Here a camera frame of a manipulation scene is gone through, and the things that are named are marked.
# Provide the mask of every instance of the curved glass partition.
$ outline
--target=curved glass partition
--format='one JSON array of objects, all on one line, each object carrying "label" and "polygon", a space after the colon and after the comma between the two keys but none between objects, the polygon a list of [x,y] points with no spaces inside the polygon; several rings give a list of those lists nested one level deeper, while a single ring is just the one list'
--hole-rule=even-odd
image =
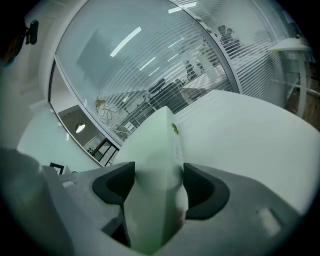
[{"label": "curved glass partition", "polygon": [[277,40],[296,34],[274,0],[172,0],[200,17],[230,57],[243,94],[279,107],[287,102],[282,55],[270,52]]},{"label": "curved glass partition", "polygon": [[239,92],[215,41],[167,0],[88,1],[56,60],[69,89],[119,145],[163,106],[176,114],[213,90]]}]

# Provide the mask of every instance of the office desk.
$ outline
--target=office desk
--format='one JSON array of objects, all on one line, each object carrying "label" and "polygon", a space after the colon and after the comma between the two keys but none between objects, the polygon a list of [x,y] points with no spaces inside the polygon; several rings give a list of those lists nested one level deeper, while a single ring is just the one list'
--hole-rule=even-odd
[{"label": "office desk", "polygon": [[302,118],[305,110],[307,87],[311,86],[311,72],[308,57],[306,54],[311,53],[312,49],[297,38],[286,38],[280,43],[272,46],[269,51],[281,51],[281,52],[293,52],[297,53],[297,59],[299,64],[300,73],[300,97],[297,116]]},{"label": "office desk", "polygon": [[185,163],[253,178],[304,214],[320,179],[320,132],[266,101],[213,90],[175,114]]}]

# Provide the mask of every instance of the white wall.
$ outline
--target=white wall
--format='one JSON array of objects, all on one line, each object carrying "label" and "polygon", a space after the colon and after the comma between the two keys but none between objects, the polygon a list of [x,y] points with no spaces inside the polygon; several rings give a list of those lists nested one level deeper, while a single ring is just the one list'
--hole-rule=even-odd
[{"label": "white wall", "polygon": [[6,71],[0,70],[0,146],[16,149],[33,113]]},{"label": "white wall", "polygon": [[58,126],[59,120],[50,112],[49,106],[36,113],[27,126],[17,149],[27,154],[41,165],[55,163],[68,166],[70,171],[84,172],[100,166],[93,161],[71,138]]}]

